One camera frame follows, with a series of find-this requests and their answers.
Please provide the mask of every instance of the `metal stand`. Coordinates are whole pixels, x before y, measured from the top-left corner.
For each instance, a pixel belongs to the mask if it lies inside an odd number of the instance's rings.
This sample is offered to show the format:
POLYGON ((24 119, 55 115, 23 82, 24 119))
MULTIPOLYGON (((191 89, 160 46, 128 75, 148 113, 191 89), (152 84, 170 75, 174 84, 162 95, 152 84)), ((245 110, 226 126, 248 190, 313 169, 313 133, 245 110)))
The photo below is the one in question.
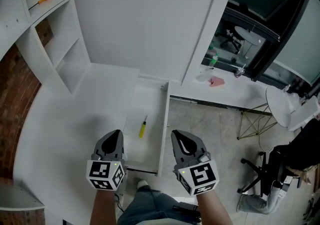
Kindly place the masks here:
POLYGON ((240 139, 244 139, 244 138, 249 138, 249 137, 252 137, 252 136, 257 136, 257 135, 261 135, 263 134, 265 131, 269 130, 270 128, 272 128, 274 125, 277 124, 277 122, 274 122, 272 124, 268 124, 268 122, 270 121, 272 115, 264 115, 265 111, 267 110, 267 108, 269 108, 269 105, 268 103, 265 103, 265 104, 262 104, 260 106, 257 106, 257 107, 254 107, 254 108, 251 108, 251 109, 246 109, 244 111, 241 112, 241 122, 240 122, 240 128, 239 128, 239 132, 238 132, 238 136, 237 136, 237 140, 240 140, 240 139), (247 116, 246 113, 250 112, 250 111, 253 111, 255 109, 258 109, 258 108, 261 108, 261 107, 265 107, 265 109, 263 111, 260 112, 259 116, 257 117, 257 119, 254 121, 254 122, 251 122, 251 120, 249 119, 249 117, 247 116), (269 119, 266 121, 266 123, 264 124, 264 126, 260 129, 260 120, 264 117, 269 117, 269 119), (245 130, 241 135, 241 125, 242 125, 242 120, 243 120, 243 117, 246 117, 248 119, 248 121, 250 122, 250 126, 247 128, 247 130, 245 130), (255 127, 255 122, 258 121, 258 127, 256 128, 255 127), (251 127, 254 128, 254 131, 255 132, 252 132, 252 133, 249 133, 247 135, 244 135, 251 127))

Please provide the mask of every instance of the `chair leg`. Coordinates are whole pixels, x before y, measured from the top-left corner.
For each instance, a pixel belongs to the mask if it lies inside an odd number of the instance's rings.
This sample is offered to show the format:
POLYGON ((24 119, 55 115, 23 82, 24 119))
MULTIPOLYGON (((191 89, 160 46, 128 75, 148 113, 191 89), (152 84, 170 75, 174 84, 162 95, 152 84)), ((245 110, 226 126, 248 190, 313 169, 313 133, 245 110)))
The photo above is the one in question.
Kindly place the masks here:
POLYGON ((258 176, 258 178, 256 178, 248 187, 246 187, 244 190, 242 190, 241 188, 239 188, 237 192, 240 193, 240 194, 247 192, 247 191, 250 190, 254 185, 256 185, 260 180, 261 180, 261 178, 258 176))
POLYGON ((239 53, 240 50, 239 50, 238 46, 236 45, 236 43, 234 41, 231 41, 231 43, 233 44, 236 51, 239 53))
MULTIPOLYGON (((263 161, 262 161, 262 167, 261 167, 261 176, 262 178, 266 178, 265 174, 267 172, 267 153, 263 152, 263 161)), ((261 180, 261 185, 260 185, 260 197, 262 198, 264 195, 264 189, 265 189, 265 180, 261 180)))
POLYGON ((223 48, 224 45, 228 42, 231 42, 231 40, 229 38, 227 38, 227 40, 223 41, 221 44, 220 44, 220 47, 223 48))
POLYGON ((253 163, 251 163, 249 160, 246 160, 244 158, 241 159, 242 164, 248 164, 257 174, 261 173, 261 169, 256 167, 253 163))

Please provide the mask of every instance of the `gray floor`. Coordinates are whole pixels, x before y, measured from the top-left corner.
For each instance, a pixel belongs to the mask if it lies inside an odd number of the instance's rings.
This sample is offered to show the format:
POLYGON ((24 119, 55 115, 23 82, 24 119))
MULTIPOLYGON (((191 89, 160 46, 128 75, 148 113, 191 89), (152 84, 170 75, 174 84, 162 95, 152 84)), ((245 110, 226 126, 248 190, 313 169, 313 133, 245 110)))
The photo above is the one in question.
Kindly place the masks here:
MULTIPOLYGON (((256 116, 252 114, 249 118, 253 121, 256 116)), ((261 150, 256 136, 237 140, 240 120, 241 113, 236 110, 170 100, 162 176, 158 178, 152 174, 130 171, 123 207, 126 208, 134 197, 135 178, 145 179, 153 189, 172 197, 190 197, 172 173, 175 158, 170 135, 172 130, 180 129, 200 137, 211 152, 220 176, 220 182, 215 191, 234 225, 244 225, 245 220, 246 225, 301 225, 313 185, 302 183, 301 188, 297 189, 297 180, 291 183, 286 197, 275 213, 271 215, 249 213, 247 216, 245 212, 236 212, 240 197, 237 189, 252 181, 255 176, 247 165, 240 163, 240 159, 246 158, 257 163, 260 159, 258 151, 261 150)), ((242 128, 246 129, 249 124, 250 122, 244 119, 242 128)), ((265 150, 276 145, 288 144, 293 139, 293 132, 279 125, 275 125, 260 136, 261 146, 265 150)), ((311 174, 310 178, 313 182, 314 174, 311 174)))

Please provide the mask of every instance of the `jeans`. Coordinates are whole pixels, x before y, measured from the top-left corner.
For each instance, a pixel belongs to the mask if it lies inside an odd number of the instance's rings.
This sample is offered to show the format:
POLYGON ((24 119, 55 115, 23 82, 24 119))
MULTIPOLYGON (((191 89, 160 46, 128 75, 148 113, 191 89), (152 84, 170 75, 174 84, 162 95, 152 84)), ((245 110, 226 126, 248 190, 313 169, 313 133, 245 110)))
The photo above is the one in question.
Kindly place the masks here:
POLYGON ((241 195, 237 211, 268 215, 275 212, 281 203, 280 188, 272 187, 267 200, 259 195, 241 195))
POLYGON ((133 201, 118 219, 118 225, 135 225, 143 221, 170 218, 196 225, 191 215, 173 210, 179 203, 171 196, 150 186, 142 186, 136 192, 133 201))

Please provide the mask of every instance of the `sneaker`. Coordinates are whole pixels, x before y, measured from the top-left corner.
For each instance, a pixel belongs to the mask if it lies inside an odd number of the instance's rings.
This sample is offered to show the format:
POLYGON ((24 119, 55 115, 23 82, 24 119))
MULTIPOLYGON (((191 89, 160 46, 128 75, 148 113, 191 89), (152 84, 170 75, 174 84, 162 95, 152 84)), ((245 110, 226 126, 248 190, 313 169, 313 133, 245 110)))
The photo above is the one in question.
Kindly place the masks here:
POLYGON ((138 190, 139 188, 143 187, 143 186, 148 186, 149 184, 145 181, 145 180, 140 180, 138 182, 138 185, 136 186, 136 189, 138 190))
POLYGON ((239 198, 239 201, 238 201, 238 204, 236 205, 236 212, 239 213, 240 212, 240 201, 241 201, 241 198, 244 196, 244 194, 241 194, 240 198, 239 198))

